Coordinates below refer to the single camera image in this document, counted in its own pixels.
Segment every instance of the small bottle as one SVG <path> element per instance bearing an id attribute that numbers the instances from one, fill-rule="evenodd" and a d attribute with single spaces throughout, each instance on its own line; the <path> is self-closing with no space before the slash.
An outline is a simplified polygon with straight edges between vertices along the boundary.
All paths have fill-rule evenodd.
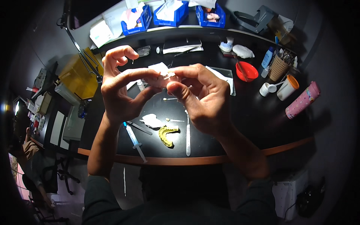
<path id="1" fill-rule="evenodd" d="M 140 91 L 145 89 L 144 84 L 143 84 L 143 82 L 141 80 L 137 80 L 136 84 L 138 85 Z"/>
<path id="2" fill-rule="evenodd" d="M 274 48 L 270 47 L 269 50 L 266 52 L 264 59 L 262 60 L 262 63 L 261 63 L 261 66 L 264 69 L 269 65 L 271 59 L 273 58 L 273 53 L 274 53 Z"/>
<path id="3" fill-rule="evenodd" d="M 266 78 L 267 74 L 269 73 L 269 66 L 267 66 L 262 72 L 261 77 Z"/>

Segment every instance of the syringe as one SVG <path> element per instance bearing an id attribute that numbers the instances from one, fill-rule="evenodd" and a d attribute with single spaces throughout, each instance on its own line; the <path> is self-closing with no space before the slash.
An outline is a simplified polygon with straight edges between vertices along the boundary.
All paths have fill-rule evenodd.
<path id="1" fill-rule="evenodd" d="M 147 160 L 145 159 L 145 156 L 144 156 L 143 152 L 140 149 L 141 143 L 138 142 L 138 140 L 135 137 L 134 132 L 132 131 L 131 127 L 126 124 L 126 122 L 124 122 L 124 126 L 126 127 L 127 133 L 129 134 L 129 137 L 130 137 L 132 143 L 134 144 L 134 146 L 132 148 L 136 148 L 138 150 L 141 158 L 144 160 L 144 163 L 146 163 Z"/>

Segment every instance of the storage bin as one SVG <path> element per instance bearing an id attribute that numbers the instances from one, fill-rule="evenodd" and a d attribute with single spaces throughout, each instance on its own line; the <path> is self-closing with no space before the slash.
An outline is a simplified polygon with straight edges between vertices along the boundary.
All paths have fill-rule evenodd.
<path id="1" fill-rule="evenodd" d="M 144 11 L 139 18 L 141 21 L 142 27 L 135 27 L 133 29 L 128 30 L 126 27 L 126 23 L 124 21 L 121 21 L 122 32 L 124 33 L 125 36 L 134 34 L 134 33 L 143 32 L 149 28 L 151 18 L 152 18 L 150 6 L 148 6 L 148 5 L 144 6 L 143 10 Z"/>
<path id="2" fill-rule="evenodd" d="M 219 6 L 219 4 L 215 3 L 215 13 L 220 16 L 218 22 L 209 22 L 206 18 L 204 18 L 204 10 L 200 5 L 196 6 L 196 17 L 198 18 L 199 25 L 202 27 L 217 27 L 224 28 L 225 27 L 225 12 Z"/>
<path id="3" fill-rule="evenodd" d="M 156 13 L 159 11 L 162 5 L 159 8 L 157 8 L 154 11 L 154 24 L 161 26 L 171 26 L 171 27 L 177 27 L 178 25 L 180 25 L 189 15 L 189 2 L 188 1 L 182 1 L 182 2 L 183 5 L 174 12 L 174 21 L 166 21 L 166 20 L 158 19 L 156 17 Z"/>

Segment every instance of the blue bottle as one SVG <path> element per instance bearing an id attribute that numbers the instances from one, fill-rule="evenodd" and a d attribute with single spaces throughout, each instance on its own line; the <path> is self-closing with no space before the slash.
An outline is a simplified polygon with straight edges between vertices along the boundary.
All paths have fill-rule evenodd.
<path id="1" fill-rule="evenodd" d="M 273 58 L 273 53 L 274 53 L 274 48 L 270 47 L 269 50 L 266 52 L 264 59 L 262 60 L 262 63 L 261 63 L 261 66 L 264 69 L 269 65 L 271 59 Z"/>

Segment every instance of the cable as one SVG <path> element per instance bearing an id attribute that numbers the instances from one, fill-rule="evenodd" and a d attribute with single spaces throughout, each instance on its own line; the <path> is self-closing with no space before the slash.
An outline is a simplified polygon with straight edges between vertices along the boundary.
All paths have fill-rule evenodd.
<path id="1" fill-rule="evenodd" d="M 286 213 L 287 213 L 288 210 L 289 210 L 291 207 L 293 207 L 295 204 L 296 204 L 296 202 L 295 202 L 292 206 L 290 206 L 290 207 L 285 211 L 285 216 L 284 216 L 284 219 L 285 219 L 285 220 L 286 220 Z"/>

